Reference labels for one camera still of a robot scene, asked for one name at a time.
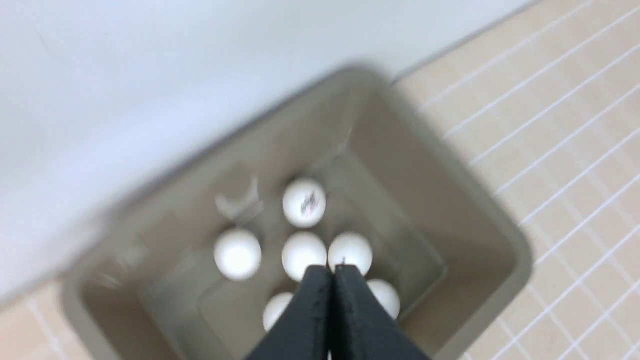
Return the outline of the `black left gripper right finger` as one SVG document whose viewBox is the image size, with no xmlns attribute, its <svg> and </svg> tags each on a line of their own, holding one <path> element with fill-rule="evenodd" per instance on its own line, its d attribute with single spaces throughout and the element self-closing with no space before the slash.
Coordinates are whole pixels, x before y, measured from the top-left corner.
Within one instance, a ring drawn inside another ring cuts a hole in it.
<svg viewBox="0 0 640 360">
<path fill-rule="evenodd" d="M 368 287 L 359 269 L 337 265 L 330 305 L 334 360 L 427 360 Z"/>
</svg>

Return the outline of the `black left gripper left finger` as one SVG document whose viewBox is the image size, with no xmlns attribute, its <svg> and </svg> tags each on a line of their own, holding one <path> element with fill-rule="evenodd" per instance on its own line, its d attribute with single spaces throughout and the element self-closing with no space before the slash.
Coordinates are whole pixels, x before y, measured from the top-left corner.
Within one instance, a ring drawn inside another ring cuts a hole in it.
<svg viewBox="0 0 640 360">
<path fill-rule="evenodd" d="M 332 281 L 329 269 L 309 266 L 290 303 L 247 359 L 326 360 Z"/>
</svg>

